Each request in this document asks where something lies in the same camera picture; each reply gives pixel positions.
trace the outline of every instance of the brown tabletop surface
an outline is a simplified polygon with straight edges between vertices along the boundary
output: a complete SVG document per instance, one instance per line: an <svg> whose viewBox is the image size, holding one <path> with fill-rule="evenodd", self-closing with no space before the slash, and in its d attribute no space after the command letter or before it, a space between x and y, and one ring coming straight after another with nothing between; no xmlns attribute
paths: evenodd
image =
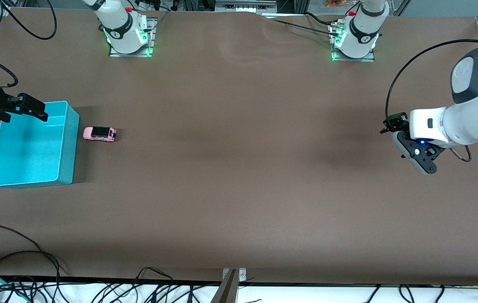
<svg viewBox="0 0 478 303"><path fill-rule="evenodd" d="M52 30L47 9L15 13ZM331 61L325 35L252 13L169 13L152 58L108 57L90 10L57 17L49 41L11 17L0 25L0 63L20 80L7 92L67 100L80 129L117 128L117 142L80 132L71 185L0 188L0 224L60 257L65 275L157 266L218 280L246 267L254 281L478 284L478 144L471 163L447 151L425 177L379 134L397 71L424 48L478 38L474 19L388 18L376 62L349 63ZM451 69L476 46L417 60L390 112L450 105ZM31 248L0 231L0 257ZM53 270L31 256L0 274Z"/></svg>

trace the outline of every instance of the pink toy car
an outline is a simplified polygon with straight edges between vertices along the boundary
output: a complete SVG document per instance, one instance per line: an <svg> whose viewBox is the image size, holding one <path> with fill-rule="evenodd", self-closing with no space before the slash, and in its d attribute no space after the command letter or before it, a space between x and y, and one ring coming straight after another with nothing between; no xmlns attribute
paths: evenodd
<svg viewBox="0 0 478 303"><path fill-rule="evenodd" d="M88 141L115 141L115 133L117 131L111 127L93 126L86 127L83 130L83 138Z"/></svg>

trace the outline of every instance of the toy car roof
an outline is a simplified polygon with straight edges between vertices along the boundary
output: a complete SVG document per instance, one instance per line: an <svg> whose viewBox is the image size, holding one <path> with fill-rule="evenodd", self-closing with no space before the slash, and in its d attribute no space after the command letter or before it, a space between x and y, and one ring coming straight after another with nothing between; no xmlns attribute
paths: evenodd
<svg viewBox="0 0 478 303"><path fill-rule="evenodd" d="M91 132L92 137L107 137L109 134L109 127L104 126L93 126L93 131Z"/></svg>

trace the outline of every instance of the light blue plastic container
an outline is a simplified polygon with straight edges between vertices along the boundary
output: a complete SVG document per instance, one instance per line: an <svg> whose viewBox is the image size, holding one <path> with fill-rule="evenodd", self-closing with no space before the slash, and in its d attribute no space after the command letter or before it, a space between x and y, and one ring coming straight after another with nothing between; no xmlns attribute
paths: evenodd
<svg viewBox="0 0 478 303"><path fill-rule="evenodd" d="M48 121L12 115L0 124L0 186L72 183L80 116L67 101L47 102Z"/></svg>

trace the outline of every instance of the brown table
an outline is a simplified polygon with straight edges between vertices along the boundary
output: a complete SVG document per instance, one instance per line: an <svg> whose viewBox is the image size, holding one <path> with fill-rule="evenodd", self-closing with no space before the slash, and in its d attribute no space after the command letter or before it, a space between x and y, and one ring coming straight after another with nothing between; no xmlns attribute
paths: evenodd
<svg viewBox="0 0 478 303"><path fill-rule="evenodd" d="M51 31L48 10L15 12ZM158 266L218 280L237 266L254 281L478 284L478 144L471 163L447 152L424 177L379 134L395 73L428 46L478 38L474 19L388 18L366 64L331 61L323 34L251 13L173 12L154 57L110 58L92 11L57 16L47 42L0 25L0 62L20 78L8 92L67 100L80 128L116 127L118 142L79 140L72 185L0 188L0 224L69 275ZM475 47L411 65L390 112L451 104L450 70ZM31 245L0 231L0 257L16 249ZM0 274L53 271L33 256Z"/></svg>

